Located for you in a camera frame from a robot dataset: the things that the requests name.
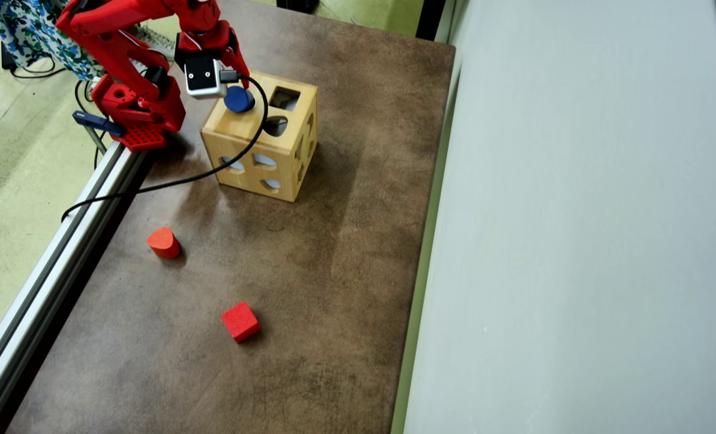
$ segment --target red cube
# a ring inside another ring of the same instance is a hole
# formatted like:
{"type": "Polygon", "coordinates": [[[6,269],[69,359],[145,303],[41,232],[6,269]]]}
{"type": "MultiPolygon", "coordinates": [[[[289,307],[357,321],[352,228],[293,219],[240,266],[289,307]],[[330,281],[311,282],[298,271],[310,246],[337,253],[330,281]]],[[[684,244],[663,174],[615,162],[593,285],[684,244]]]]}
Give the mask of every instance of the red cube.
{"type": "Polygon", "coordinates": [[[245,341],[249,336],[259,331],[259,322],[256,321],[256,316],[251,312],[251,308],[248,307],[248,303],[242,302],[239,305],[227,310],[221,319],[227,326],[227,330],[234,338],[234,341],[240,344],[245,341]]]}

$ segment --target metal frame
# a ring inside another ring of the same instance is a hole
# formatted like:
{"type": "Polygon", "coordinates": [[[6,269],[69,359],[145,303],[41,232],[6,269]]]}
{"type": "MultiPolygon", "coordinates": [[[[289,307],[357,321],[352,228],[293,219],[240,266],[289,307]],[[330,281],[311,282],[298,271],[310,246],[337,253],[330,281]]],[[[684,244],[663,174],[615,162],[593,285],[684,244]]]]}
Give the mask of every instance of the metal frame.
{"type": "MultiPolygon", "coordinates": [[[[112,143],[77,201],[123,192],[146,152],[112,143]]],[[[0,412],[119,200],[97,201],[67,217],[0,323],[0,412]]]]}

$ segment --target table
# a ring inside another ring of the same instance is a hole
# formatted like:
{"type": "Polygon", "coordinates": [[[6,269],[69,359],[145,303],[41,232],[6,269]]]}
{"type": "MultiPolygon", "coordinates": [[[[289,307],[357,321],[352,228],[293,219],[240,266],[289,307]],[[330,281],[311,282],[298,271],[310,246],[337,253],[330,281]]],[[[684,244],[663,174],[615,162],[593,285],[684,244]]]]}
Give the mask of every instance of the table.
{"type": "MultiPolygon", "coordinates": [[[[11,432],[387,432],[454,48],[223,2],[248,65],[319,86],[296,203],[215,178],[139,195],[11,432]],[[173,228],[183,252],[146,237],[173,228]],[[246,300],[241,345],[220,315],[246,300]]],[[[180,83],[183,75],[171,72],[180,83]]],[[[209,168],[187,121],[143,185],[209,168]]]]}

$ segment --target white wall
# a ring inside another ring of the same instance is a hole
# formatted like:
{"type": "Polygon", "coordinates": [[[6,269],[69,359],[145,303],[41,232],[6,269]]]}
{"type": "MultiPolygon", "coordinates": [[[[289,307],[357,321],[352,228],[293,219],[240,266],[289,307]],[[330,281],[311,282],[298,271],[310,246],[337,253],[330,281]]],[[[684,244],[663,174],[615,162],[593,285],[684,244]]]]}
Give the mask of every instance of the white wall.
{"type": "Polygon", "coordinates": [[[406,432],[716,432],[714,2],[463,7],[406,432]]]}

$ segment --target circular hole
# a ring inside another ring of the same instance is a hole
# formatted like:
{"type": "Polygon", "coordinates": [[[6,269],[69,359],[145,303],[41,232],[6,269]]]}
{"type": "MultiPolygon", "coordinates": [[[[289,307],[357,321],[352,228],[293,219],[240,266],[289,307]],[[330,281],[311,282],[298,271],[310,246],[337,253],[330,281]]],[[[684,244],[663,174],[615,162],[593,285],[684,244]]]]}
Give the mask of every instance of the circular hole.
{"type": "MultiPolygon", "coordinates": [[[[221,157],[221,164],[226,165],[228,162],[230,162],[230,157],[221,157]]],[[[243,173],[245,171],[245,168],[243,167],[243,164],[241,162],[234,162],[231,165],[229,165],[229,171],[232,173],[243,173]]]]}
{"type": "Polygon", "coordinates": [[[289,120],[286,119],[285,116],[272,116],[271,118],[267,118],[262,129],[273,137],[280,137],[283,135],[283,132],[286,131],[288,125],[289,120]]]}
{"type": "Polygon", "coordinates": [[[274,168],[278,167],[278,164],[275,162],[275,160],[270,159],[270,157],[267,156],[260,156],[260,154],[254,154],[254,163],[256,163],[257,166],[261,166],[263,169],[267,170],[273,170],[274,168]]]}
{"type": "Polygon", "coordinates": [[[274,179],[262,179],[262,185],[273,193],[277,193],[278,189],[280,189],[280,182],[275,181],[274,179]]]}

